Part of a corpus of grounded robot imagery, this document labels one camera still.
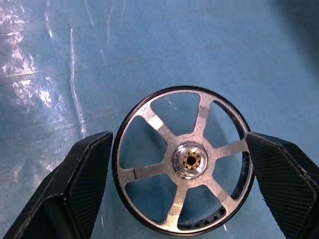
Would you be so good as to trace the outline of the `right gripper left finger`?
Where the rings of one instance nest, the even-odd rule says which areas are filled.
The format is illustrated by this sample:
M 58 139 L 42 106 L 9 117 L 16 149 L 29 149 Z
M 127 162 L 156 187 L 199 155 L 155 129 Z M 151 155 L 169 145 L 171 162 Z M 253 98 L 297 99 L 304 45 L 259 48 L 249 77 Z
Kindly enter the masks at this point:
M 88 136 L 40 183 L 3 239 L 90 239 L 102 203 L 113 134 Z

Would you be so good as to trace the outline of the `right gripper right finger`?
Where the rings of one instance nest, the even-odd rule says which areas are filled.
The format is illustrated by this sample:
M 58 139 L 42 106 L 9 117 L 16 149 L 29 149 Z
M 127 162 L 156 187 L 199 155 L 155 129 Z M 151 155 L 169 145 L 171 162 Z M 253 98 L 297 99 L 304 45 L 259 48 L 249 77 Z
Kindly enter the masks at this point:
M 245 136 L 260 192 L 286 239 L 319 239 L 319 167 L 294 143 Z

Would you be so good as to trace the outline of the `black-rimmed silver spoked rotor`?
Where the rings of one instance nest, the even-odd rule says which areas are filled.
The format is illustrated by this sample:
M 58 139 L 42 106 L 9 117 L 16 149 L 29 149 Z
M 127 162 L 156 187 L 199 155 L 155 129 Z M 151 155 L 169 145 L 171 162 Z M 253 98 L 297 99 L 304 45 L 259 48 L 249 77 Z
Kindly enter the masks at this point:
M 153 111 L 152 103 L 162 97 L 192 93 L 200 97 L 197 118 L 191 133 L 175 135 Z M 204 130 L 212 104 L 220 106 L 232 120 L 240 139 L 222 147 L 214 147 L 204 137 Z M 143 118 L 167 143 L 167 149 L 160 163 L 124 169 L 120 166 L 120 151 L 123 139 L 136 117 Z M 242 114 L 223 96 L 211 90 L 196 86 L 175 86 L 152 93 L 140 101 L 123 120 L 113 145 L 112 173 L 117 193 L 127 210 L 140 223 L 159 233 L 191 237 L 210 232 L 228 222 L 245 203 L 254 181 L 253 163 L 245 135 L 250 128 Z M 218 159 L 242 154 L 240 176 L 234 191 L 228 194 L 213 178 Z M 125 187 L 129 183 L 166 174 L 176 185 L 176 193 L 165 220 L 158 223 L 145 216 L 133 204 Z M 219 200 L 221 207 L 212 215 L 191 224 L 179 224 L 178 220 L 189 189 L 205 186 Z

